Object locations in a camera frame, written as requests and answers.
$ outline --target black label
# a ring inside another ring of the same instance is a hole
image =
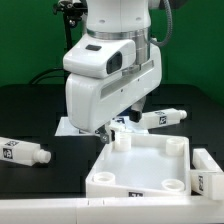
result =
[[[3,157],[5,159],[13,159],[12,149],[3,148]]]
[[[128,197],[143,197],[144,194],[143,193],[140,193],[140,192],[128,192]]]
[[[9,142],[7,142],[5,145],[13,147],[13,146],[15,146],[15,145],[17,145],[17,144],[19,144],[19,142],[16,142],[16,141],[9,141]]]
[[[124,118],[123,117],[116,117],[113,119],[115,122],[119,124],[125,124]]]
[[[96,135],[100,135],[100,131],[99,131],[99,130],[96,130],[96,131],[95,131],[95,134],[96,134]]]
[[[167,116],[162,116],[159,118],[159,124],[163,125],[167,123]]]
[[[199,181],[199,190],[204,191],[203,187],[203,176],[198,176],[198,181]]]

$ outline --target bottle label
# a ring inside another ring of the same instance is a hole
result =
[[[5,159],[13,159],[12,149],[3,148],[3,157]]]
[[[203,176],[199,176],[198,181],[199,181],[199,190],[204,191]]]
[[[8,160],[13,160],[13,147],[19,144],[18,141],[10,140],[3,147],[3,158]]]
[[[13,146],[15,146],[17,144],[19,144],[19,142],[17,142],[17,141],[9,141],[5,145],[13,147]]]
[[[167,116],[164,112],[156,111],[155,114],[159,116],[159,125],[166,125],[167,124]]]

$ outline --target white tray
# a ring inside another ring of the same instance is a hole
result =
[[[87,197],[190,195],[189,141],[185,137],[131,135],[131,149],[106,145],[86,178]],[[183,142],[183,153],[170,156],[168,139]]]

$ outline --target white object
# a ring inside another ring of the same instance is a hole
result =
[[[161,55],[154,45],[150,52],[150,60],[134,74],[122,76],[118,72],[105,79],[71,74],[66,83],[66,103],[72,125],[94,133],[155,89],[161,81]]]
[[[194,149],[192,190],[212,200],[224,200],[224,173],[206,149]]]
[[[96,173],[93,181],[98,184],[115,184],[115,175],[109,172]]]
[[[170,156],[166,153],[166,142],[173,136],[128,135],[131,136],[131,149],[117,150],[116,139],[104,147],[86,178],[87,197],[190,195],[187,138],[179,137],[184,142],[182,155]],[[116,184],[94,182],[93,177],[102,172],[112,173]]]
[[[110,129],[114,131],[148,134],[148,130],[142,129],[139,123],[130,121],[128,116],[119,116],[116,117],[114,120],[111,120]],[[78,128],[74,127],[69,122],[68,117],[61,117],[55,136],[80,136],[80,135],[93,136],[96,134],[80,131]]]
[[[1,200],[4,224],[224,223],[224,202],[203,196]]]
[[[184,153],[184,143],[182,138],[168,138],[166,141],[166,154],[169,156],[182,156]]]
[[[143,113],[140,125],[144,129],[164,127],[168,125],[178,124],[180,120],[187,117],[187,112],[184,110],[166,109]]]
[[[192,164],[197,170],[223,172],[219,165],[204,148],[194,149]]]
[[[212,200],[224,200],[224,173],[191,170],[192,190]]]
[[[130,67],[135,59],[133,40],[101,40],[85,34],[63,58],[64,69],[77,75],[106,78],[107,63],[117,52],[122,54],[119,70]]]
[[[123,132],[115,132],[114,149],[117,151],[131,150],[131,135]]]
[[[87,29],[120,33],[151,25],[148,0],[87,0]]]
[[[48,163],[51,153],[39,144],[0,138],[0,160],[32,166],[36,162]]]
[[[185,184],[176,179],[167,179],[162,182],[162,186],[165,190],[171,192],[182,192],[185,189]]]

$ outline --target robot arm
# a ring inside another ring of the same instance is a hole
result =
[[[156,42],[150,43],[148,13],[160,1],[87,0],[87,5],[87,34],[63,64],[71,72],[69,120],[94,133],[160,84],[161,55]]]

